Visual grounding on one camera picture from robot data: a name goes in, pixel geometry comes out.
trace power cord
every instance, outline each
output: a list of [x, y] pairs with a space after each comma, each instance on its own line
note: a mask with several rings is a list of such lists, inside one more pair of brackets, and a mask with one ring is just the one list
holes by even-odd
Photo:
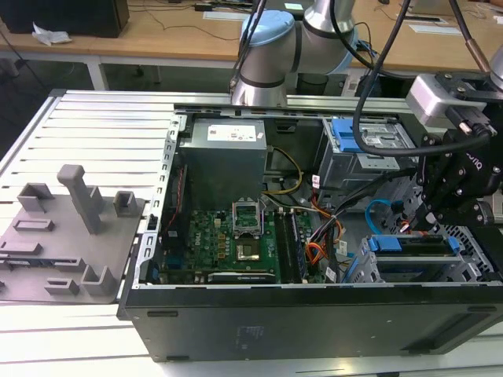
[[370, 95], [372, 91], [373, 83], [376, 81], [377, 76], [380, 73], [381, 68], [383, 67], [384, 60], [386, 59], [387, 54], [389, 53], [391, 47], [393, 46], [393, 42], [396, 39], [398, 32], [400, 31], [400, 27], [405, 19], [407, 10], [409, 8], [410, 0], [404, 0], [402, 3], [402, 9], [400, 10], [400, 14], [397, 17], [396, 23], [391, 31], [391, 34], [386, 42], [386, 45], [381, 52], [379, 59], [370, 74], [369, 79], [364, 85], [362, 94], [360, 95], [360, 99], [354, 110], [353, 115], [353, 137], [356, 141], [358, 147], [365, 153], [369, 153], [375, 156], [389, 156], [389, 157], [413, 157], [413, 156], [432, 156], [439, 155], [443, 153], [455, 153], [466, 151], [471, 148], [480, 148], [481, 146], [487, 144], [490, 140], [489, 131], [480, 134], [478, 137], [474, 137], [471, 139], [467, 139], [461, 142], [447, 144], [447, 145], [433, 145], [430, 147], [418, 147], [418, 148], [377, 148], [371, 145], [367, 145], [363, 140], [362, 133], [360, 132], [360, 118], [362, 116], [363, 106], [365, 105], [365, 101]]
[[[362, 55], [360, 55], [354, 48], [353, 46], [346, 40], [346, 37], [344, 36], [343, 32], [339, 29], [339, 25], [337, 24], [336, 20], [336, 0], [330, 0], [330, 7], [329, 7], [329, 12], [330, 12], [330, 20], [332, 21], [332, 26], [334, 31], [336, 32], [337, 36], [339, 37], [340, 41], [343, 43], [344, 47], [350, 52], [351, 55], [353, 55], [354, 58], [356, 58], [360, 63], [365, 65], [369, 69], [374, 69], [375, 65], [372, 64], [371, 62], [367, 61]], [[397, 75], [395, 73], [391, 73], [388, 71], [385, 71], [382, 69], [382, 65], [379, 68], [378, 72], [387, 77], [391, 77], [393, 79], [414, 79], [416, 76], [408, 76], [408, 75]]]
[[31, 69], [31, 67], [28, 64], [28, 62], [17, 52], [17, 50], [14, 48], [14, 46], [7, 39], [6, 35], [3, 34], [2, 30], [0, 30], [0, 35], [2, 35], [2, 38], [4, 39], [4, 41], [6, 41], [7, 45], [9, 45], [9, 48], [17, 55], [17, 57], [19, 58], [19, 60], [21, 60], [22, 62], [24, 62], [24, 65], [26, 65], [26, 68], [28, 68], [28, 70], [31, 72], [31, 74], [33, 75], [33, 77], [35, 77], [35, 80], [37, 80], [37, 82], [40, 84], [40, 86], [48, 93], [49, 90], [47, 89], [47, 86], [37, 76], [37, 74], [35, 73], [35, 71], [33, 71], [33, 69]]
[[[253, 33], [255, 33], [255, 29], [259, 25], [262, 13], [266, 8], [266, 2], [267, 0], [259, 0], [258, 5], [253, 5], [253, 9], [251, 10], [250, 17], [248, 18], [246, 28], [244, 29], [244, 33], [242, 35], [243, 38], [240, 41], [239, 51], [237, 54], [237, 61], [233, 66], [232, 75], [229, 82], [229, 91], [232, 91], [237, 84], [237, 80], [239, 79], [239, 75], [241, 74], [241, 69], [243, 67], [244, 59], [246, 58], [248, 49], [250, 48], [250, 42], [252, 41]], [[251, 26], [250, 30], [250, 25], [252, 24], [255, 15], [256, 15], [255, 22]]]

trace blue cable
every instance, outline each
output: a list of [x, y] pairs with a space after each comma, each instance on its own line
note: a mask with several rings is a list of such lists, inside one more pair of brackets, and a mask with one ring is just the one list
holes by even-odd
[[387, 206], [391, 207], [391, 201], [387, 199], [374, 199], [369, 203], [367, 208], [365, 209], [365, 220], [367, 221], [367, 224], [369, 225], [370, 230], [373, 231], [374, 234], [383, 234], [372, 222], [372, 218], [370, 217], [370, 208], [376, 203], [381, 203], [381, 204], [386, 204]]

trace yellow wire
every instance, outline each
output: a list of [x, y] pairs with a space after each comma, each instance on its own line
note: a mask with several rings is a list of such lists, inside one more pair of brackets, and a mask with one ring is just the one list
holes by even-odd
[[277, 151], [284, 153], [285, 156], [287, 156], [288, 159], [296, 166], [297, 171], [299, 172], [299, 180], [297, 181], [297, 184], [295, 186], [293, 186], [292, 188], [287, 188], [285, 190], [276, 190], [276, 191], [264, 191], [263, 193], [270, 194], [270, 195], [271, 194], [272, 195], [281, 195], [281, 194], [289, 194], [290, 192], [294, 192], [302, 184], [303, 172], [300, 170], [299, 164], [287, 152], [285, 152], [283, 149], [278, 148], [278, 147], [273, 147], [273, 149], [276, 149]]

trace green motherboard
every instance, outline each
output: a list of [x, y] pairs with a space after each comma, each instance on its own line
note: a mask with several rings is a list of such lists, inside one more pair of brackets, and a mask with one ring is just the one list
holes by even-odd
[[[236, 238], [231, 210], [193, 211], [183, 257], [175, 258], [165, 253], [162, 280], [167, 279], [165, 281], [172, 284], [197, 284], [202, 276], [207, 279], [210, 273], [263, 273], [274, 275], [274, 282], [281, 283], [281, 258], [285, 258], [285, 251], [278, 255], [277, 236], [281, 239], [281, 235], [276, 232], [277, 217], [273, 211], [264, 211], [263, 219], [260, 218], [263, 223], [260, 236], [243, 234]], [[256, 213], [241, 211], [236, 223], [254, 226]], [[309, 214], [298, 211], [296, 224], [304, 248], [312, 231]]]

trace gray power supply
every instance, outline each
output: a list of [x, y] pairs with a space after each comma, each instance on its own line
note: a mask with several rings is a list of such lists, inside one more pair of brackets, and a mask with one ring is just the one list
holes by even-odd
[[240, 198], [260, 197], [267, 154], [262, 120], [198, 119], [179, 150], [194, 210], [228, 210]]

